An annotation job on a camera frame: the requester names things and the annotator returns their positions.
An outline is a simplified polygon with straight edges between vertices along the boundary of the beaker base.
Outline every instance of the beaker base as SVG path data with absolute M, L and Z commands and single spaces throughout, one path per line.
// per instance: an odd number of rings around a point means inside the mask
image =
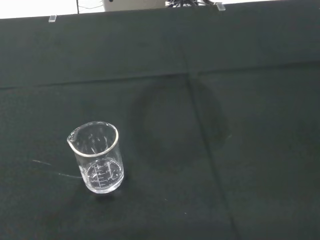
M 88 186 L 87 184 L 85 185 L 90 191 L 96 193 L 96 194 L 107 194 L 110 193 L 114 190 L 116 190 L 122 183 L 122 181 L 124 180 L 124 174 L 118 179 L 118 181 L 116 181 L 112 186 L 108 187 L 108 188 L 93 188 L 91 186 Z

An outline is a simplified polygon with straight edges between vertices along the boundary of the table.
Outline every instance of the table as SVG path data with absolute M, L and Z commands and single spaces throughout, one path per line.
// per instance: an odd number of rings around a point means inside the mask
M 319 239 L 320 17 L 299 7 L 0 21 L 1 239 Z M 90 121 L 119 130 L 107 196 L 57 174 L 80 175 L 66 138 Z

